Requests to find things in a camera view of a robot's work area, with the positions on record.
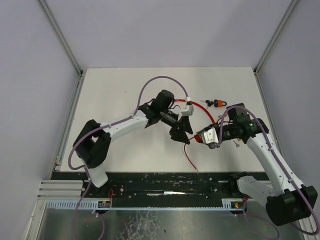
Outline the orange black padlock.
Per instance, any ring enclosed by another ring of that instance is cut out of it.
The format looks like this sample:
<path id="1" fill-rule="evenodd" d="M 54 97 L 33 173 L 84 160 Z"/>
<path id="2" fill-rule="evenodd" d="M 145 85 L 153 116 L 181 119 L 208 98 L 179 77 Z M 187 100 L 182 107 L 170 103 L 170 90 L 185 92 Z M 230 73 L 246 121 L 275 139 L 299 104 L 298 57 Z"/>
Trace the orange black padlock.
<path id="1" fill-rule="evenodd" d="M 213 101 L 213 105 L 215 108 L 222 108 L 227 106 L 227 102 L 220 100 L 220 99 L 215 99 Z"/>

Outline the small red padlock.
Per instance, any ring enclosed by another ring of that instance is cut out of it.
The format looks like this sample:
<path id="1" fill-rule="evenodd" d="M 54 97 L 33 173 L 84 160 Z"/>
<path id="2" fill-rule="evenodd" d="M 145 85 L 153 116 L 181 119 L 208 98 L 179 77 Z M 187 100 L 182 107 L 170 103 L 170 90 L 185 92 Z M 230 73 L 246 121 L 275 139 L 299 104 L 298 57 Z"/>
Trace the small red padlock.
<path id="1" fill-rule="evenodd" d="M 197 143 L 201 143 L 201 144 L 203 143 L 202 138 L 200 137 L 199 134 L 194 135 L 194 136 L 191 137 L 189 140 L 195 140 Z M 189 157 L 189 155 L 188 155 L 188 153 L 187 153 L 186 147 L 187 147 L 187 144 L 185 143 L 185 144 L 183 145 L 183 153 L 184 153 L 186 159 L 188 160 L 188 162 L 190 163 L 190 165 L 193 167 L 193 169 L 194 169 L 196 172 L 198 172 L 199 169 L 196 167 L 196 165 L 195 165 L 195 164 L 192 162 L 192 160 L 190 159 L 190 157 Z"/>

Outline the red padlock with thin cable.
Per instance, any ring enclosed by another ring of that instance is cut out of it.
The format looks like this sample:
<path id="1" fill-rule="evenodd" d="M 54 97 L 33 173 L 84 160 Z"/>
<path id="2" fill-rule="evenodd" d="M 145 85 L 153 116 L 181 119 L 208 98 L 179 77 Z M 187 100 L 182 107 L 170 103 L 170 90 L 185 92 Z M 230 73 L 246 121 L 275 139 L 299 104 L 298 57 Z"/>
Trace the red padlock with thin cable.
<path id="1" fill-rule="evenodd" d="M 230 118 L 228 117 L 228 115 L 226 115 L 224 118 L 223 118 L 222 115 L 219 115 L 219 116 L 218 116 L 218 119 L 217 119 L 217 124 L 218 124 L 218 125 L 221 125 L 221 124 L 228 124 L 228 125 L 230 125 L 230 124 L 232 124 L 232 123 L 233 123 L 233 121 L 230 120 Z"/>

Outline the thick red cable lock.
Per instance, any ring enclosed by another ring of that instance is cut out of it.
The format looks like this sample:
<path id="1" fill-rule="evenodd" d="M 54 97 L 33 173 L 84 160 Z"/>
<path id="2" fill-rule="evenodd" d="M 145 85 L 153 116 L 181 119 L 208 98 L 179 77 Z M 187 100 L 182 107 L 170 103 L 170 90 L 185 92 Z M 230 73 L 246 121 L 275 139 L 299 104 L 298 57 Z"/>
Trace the thick red cable lock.
<path id="1" fill-rule="evenodd" d="M 186 102 L 185 99 L 175 99 L 174 102 Z M 190 101 L 193 105 L 195 105 L 196 107 L 198 107 L 199 109 L 201 109 L 203 112 L 205 112 L 205 114 L 209 117 L 210 121 L 212 124 L 214 124 L 216 121 L 214 120 L 213 116 L 211 115 L 211 113 L 206 109 L 204 108 L 202 105 L 200 105 L 199 103 L 197 102 L 194 102 L 194 101 Z"/>

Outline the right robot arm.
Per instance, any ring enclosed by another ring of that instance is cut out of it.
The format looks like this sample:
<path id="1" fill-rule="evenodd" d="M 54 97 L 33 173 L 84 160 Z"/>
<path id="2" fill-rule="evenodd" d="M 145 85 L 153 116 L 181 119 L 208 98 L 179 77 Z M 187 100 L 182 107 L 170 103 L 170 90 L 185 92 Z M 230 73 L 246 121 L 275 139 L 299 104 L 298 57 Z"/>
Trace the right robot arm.
<path id="1" fill-rule="evenodd" d="M 263 120 L 243 103 L 227 107 L 222 117 L 228 117 L 231 124 L 208 125 L 196 133 L 197 142 L 216 149 L 223 142 L 241 140 L 256 156 L 271 184 L 268 186 L 241 172 L 231 176 L 232 188 L 259 202 L 276 226 L 315 217 L 317 190 L 312 185 L 306 186 L 290 169 Z"/>

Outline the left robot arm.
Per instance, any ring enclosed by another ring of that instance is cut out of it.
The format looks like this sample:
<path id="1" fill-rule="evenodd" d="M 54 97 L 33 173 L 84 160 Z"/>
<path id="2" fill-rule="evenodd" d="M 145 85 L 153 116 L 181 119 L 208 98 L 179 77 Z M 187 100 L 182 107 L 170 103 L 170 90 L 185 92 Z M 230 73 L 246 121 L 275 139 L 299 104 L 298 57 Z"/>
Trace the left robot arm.
<path id="1" fill-rule="evenodd" d="M 175 96 L 168 90 L 162 90 L 156 98 L 139 104 L 134 112 L 107 124 L 89 120 L 82 128 L 72 146 L 72 151 L 83 162 L 88 180 L 101 188 L 108 181 L 103 166 L 110 145 L 115 140 L 136 130 L 142 130 L 162 122 L 170 127 L 171 140 L 189 144 L 188 134 L 193 130 L 189 117 L 193 115 L 194 106 L 189 97 L 185 98 L 185 107 L 179 113 L 172 111 Z"/>

